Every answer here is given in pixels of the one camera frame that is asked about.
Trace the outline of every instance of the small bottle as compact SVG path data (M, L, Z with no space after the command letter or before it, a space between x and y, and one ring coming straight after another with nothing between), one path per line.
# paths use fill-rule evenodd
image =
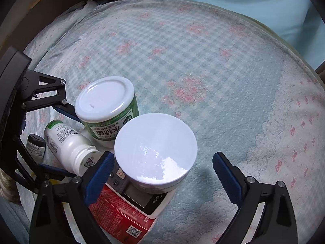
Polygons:
M45 152L44 138L35 134L29 134L26 149L37 164L41 163Z
M48 123L44 138L50 151L63 167L78 176L82 176L89 167L94 166L103 154L89 139L60 120Z

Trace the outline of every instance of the small bottle with black cap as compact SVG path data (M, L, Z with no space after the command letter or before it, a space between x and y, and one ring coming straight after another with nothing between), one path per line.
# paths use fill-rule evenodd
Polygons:
M29 134L26 148L37 164L41 163L43 160L45 146L46 143L44 138L36 134Z

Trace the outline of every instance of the white plastic bottle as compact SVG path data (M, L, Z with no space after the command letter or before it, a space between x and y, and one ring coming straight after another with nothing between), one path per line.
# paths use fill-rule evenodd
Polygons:
M102 156L89 139L60 120L48 123L44 130L48 148L61 162L63 167L78 176L97 163Z

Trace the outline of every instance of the round white lid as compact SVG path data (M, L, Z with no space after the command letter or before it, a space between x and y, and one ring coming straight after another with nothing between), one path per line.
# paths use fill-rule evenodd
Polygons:
M99 79L81 91L74 109L88 123L100 123L117 116L132 101L134 86L128 79L111 76Z
M192 130L180 119L161 113L127 122L117 134L114 149L126 175L164 187L187 175L198 152Z

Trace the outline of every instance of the green and white jar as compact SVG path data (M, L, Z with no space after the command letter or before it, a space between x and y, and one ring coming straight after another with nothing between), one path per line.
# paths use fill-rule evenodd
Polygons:
M74 108L89 133L107 148L114 147L120 129L139 115L134 86L120 76L88 85L77 97Z

